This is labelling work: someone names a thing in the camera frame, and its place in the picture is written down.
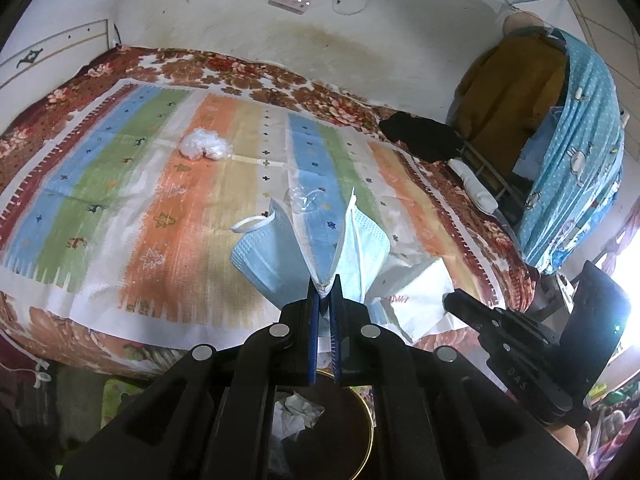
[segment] power strip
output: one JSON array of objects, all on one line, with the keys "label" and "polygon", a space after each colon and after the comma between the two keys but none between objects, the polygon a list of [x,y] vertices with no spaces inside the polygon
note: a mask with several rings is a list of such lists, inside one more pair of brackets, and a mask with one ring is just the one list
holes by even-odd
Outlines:
[{"label": "power strip", "polygon": [[311,0],[269,0],[269,4],[296,14],[304,14],[311,5]]}]

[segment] tiled wall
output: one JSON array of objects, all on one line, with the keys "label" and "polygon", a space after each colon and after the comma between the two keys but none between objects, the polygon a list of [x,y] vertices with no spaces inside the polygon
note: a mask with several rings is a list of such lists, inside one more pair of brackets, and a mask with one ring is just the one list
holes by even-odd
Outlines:
[{"label": "tiled wall", "polygon": [[569,0],[587,43],[604,59],[631,114],[625,150],[640,161],[640,38],[616,0]]}]

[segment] colorful striped mat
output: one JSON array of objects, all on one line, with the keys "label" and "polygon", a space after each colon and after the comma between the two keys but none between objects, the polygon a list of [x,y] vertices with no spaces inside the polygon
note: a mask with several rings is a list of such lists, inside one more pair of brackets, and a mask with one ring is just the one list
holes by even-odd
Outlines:
[{"label": "colorful striped mat", "polygon": [[[233,145],[185,159],[194,128]],[[491,264],[412,158],[311,115],[205,89],[123,80],[76,115],[0,196],[0,290],[93,330],[188,349],[240,344],[278,319],[229,262],[229,227],[289,189],[321,191],[294,224],[322,276],[355,188],[408,261],[441,255],[456,286],[504,304]]]}]

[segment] brown jacket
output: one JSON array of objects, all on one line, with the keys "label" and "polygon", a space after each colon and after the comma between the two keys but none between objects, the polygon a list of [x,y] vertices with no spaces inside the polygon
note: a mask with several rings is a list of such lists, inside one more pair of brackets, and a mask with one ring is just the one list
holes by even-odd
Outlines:
[{"label": "brown jacket", "polygon": [[502,40],[468,70],[454,127],[502,175],[558,102],[566,56],[543,34]]}]

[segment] white wall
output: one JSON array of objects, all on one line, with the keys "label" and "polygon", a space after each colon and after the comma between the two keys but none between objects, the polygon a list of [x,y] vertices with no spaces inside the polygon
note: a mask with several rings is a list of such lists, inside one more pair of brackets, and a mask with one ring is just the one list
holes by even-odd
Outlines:
[{"label": "white wall", "polygon": [[497,0],[369,0],[353,16],[332,0],[311,0],[303,16],[267,1],[115,0],[114,20],[127,44],[272,61],[440,121],[473,60],[502,37]]},{"label": "white wall", "polygon": [[112,5],[113,0],[33,0],[2,48],[0,63],[62,30],[108,18]]}]

